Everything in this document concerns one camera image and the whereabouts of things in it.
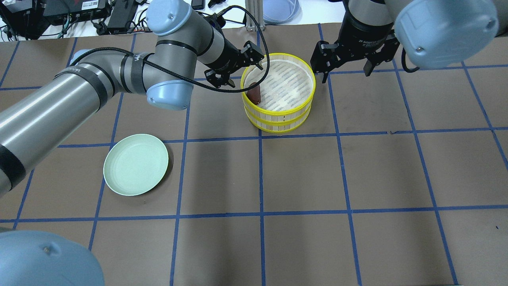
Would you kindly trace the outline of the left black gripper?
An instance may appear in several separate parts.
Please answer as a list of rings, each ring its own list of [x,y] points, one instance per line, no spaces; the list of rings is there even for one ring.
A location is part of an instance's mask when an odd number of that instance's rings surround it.
[[[263,70],[261,61],[264,58],[261,48],[252,41],[245,42],[243,49],[238,49],[227,42],[219,57],[214,62],[205,64],[209,68],[204,72],[205,78],[215,88],[223,86],[234,88],[235,83],[231,80],[231,74],[249,66]]]

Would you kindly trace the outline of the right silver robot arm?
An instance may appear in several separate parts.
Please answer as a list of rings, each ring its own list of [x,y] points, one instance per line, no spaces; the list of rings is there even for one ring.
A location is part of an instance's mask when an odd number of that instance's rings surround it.
[[[366,60],[370,76],[402,48],[403,69],[439,69],[466,60],[495,37],[507,36],[506,0],[345,0],[334,43],[319,41],[311,56],[314,73]]]

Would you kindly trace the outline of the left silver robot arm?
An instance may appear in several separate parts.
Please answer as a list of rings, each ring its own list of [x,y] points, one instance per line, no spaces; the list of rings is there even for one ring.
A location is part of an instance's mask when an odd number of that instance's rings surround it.
[[[155,51],[134,54],[104,47],[80,51],[47,85],[1,112],[1,195],[14,189],[35,166],[117,93],[147,96],[150,105],[184,110],[194,86],[234,93],[229,76],[256,66],[268,76],[265,41],[236,48],[212,17],[183,0],[153,0],[147,22],[157,35]],[[2,286],[103,286],[95,256],[79,243],[51,232],[1,228]]]

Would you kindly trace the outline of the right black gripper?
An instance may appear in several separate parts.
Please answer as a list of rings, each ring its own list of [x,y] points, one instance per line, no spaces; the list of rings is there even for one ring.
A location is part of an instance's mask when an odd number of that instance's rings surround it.
[[[328,74],[334,69],[365,59],[363,72],[368,77],[375,67],[394,59],[399,45],[392,22],[375,26],[345,16],[334,43],[319,41],[316,44],[310,67],[314,73],[323,74],[322,82],[326,83]]]

